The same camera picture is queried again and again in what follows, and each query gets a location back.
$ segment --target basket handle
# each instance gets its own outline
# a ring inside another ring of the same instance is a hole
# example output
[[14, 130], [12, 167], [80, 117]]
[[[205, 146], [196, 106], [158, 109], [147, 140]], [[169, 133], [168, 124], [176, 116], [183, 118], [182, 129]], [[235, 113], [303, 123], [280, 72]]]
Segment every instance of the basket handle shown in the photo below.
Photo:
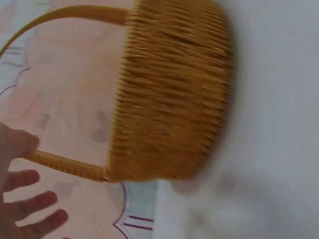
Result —
[[[44, 22], [59, 18], [78, 17], [117, 25], [124, 25], [128, 12], [129, 10], [123, 8], [96, 5], [67, 6], [50, 11], [33, 20], [24, 26], [20, 31], [18, 31], [1, 49], [0, 57], [2, 57], [7, 48], [23, 33]], [[106, 181], [106, 167], [83, 163], [39, 150], [37, 150], [34, 155], [25, 157], [25, 159], [82, 178], [87, 178], [94, 181]]]

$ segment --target woven texture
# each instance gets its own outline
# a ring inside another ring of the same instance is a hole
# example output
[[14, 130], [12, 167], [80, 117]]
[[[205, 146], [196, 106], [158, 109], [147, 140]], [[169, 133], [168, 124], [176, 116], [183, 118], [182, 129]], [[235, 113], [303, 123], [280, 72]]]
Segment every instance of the woven texture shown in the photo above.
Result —
[[96, 181], [194, 175], [221, 131], [230, 97], [232, 48], [220, 7], [210, 0], [141, 0], [133, 11], [72, 6], [17, 35], [72, 16], [125, 22], [128, 31], [107, 163], [99, 167], [40, 151], [27, 159]]

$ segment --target purple line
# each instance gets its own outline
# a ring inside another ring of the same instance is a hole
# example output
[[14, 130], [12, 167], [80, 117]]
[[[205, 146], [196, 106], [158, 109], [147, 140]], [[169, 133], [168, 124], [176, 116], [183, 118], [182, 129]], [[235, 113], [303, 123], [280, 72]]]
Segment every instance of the purple line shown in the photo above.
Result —
[[150, 230], [153, 231], [152, 228], [147, 228], [147, 227], [141, 227], [141, 226], [136, 226], [136, 225], [132, 225], [132, 224], [127, 224], [127, 223], [123, 223], [124, 226], [127, 227], [131, 227], [131, 228], [139, 228], [139, 229], [144, 229], [144, 230]]
[[126, 197], [127, 197], [127, 192], [126, 192], [126, 188], [125, 188], [125, 185], [124, 183], [121, 183], [122, 185], [122, 189], [123, 189], [123, 193], [124, 193], [124, 205], [123, 205], [123, 209], [122, 209], [122, 212], [121, 212], [121, 215], [120, 217], [113, 223], [113, 226], [115, 228], [117, 228], [117, 230], [119, 230], [124, 236], [126, 239], [129, 239], [128, 236], [124, 233], [124, 231], [122, 231], [121, 228], [119, 228], [116, 224], [120, 221], [120, 219], [122, 218], [124, 212], [125, 212], [125, 208], [126, 208]]
[[14, 50], [22, 50], [23, 47], [18, 47], [18, 46], [9, 46], [8, 49], [14, 49]]
[[3, 91], [0, 92], [0, 96], [1, 96], [5, 91], [7, 91], [7, 90], [9, 90], [10, 88], [15, 87], [15, 86], [16, 86], [16, 85], [12, 85], [12, 86], [9, 86], [9, 87], [5, 88]]
[[147, 221], [147, 222], [154, 222], [154, 220], [152, 220], [152, 219], [140, 218], [140, 217], [135, 217], [135, 216], [129, 216], [129, 218], [137, 219], [137, 220], [141, 220], [141, 221]]
[[4, 54], [8, 54], [8, 55], [21, 55], [20, 52], [13, 52], [13, 51], [5, 51]]
[[9, 62], [9, 61], [4, 61], [3, 64], [9, 65], [9, 66], [15, 66], [15, 67], [23, 67], [23, 65], [21, 65], [21, 64], [16, 64], [16, 63]]

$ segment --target white surface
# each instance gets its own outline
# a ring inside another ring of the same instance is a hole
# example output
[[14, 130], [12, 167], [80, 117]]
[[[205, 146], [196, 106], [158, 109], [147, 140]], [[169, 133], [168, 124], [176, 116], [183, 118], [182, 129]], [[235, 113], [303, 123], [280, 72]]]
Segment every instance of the white surface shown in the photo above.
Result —
[[159, 185], [153, 239], [319, 238], [319, 1], [220, 0], [237, 51], [214, 162]]

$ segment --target woven rattan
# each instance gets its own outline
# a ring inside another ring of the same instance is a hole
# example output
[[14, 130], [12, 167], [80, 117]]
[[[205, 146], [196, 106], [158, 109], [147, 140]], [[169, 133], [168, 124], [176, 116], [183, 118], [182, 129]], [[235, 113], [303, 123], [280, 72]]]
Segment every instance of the woven rattan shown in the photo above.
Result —
[[140, 0], [133, 10], [64, 7], [25, 26], [0, 56], [25, 31], [65, 17], [127, 28], [106, 166], [42, 151], [26, 159], [96, 181], [194, 175], [208, 158], [228, 109], [232, 48], [222, 9], [210, 0]]

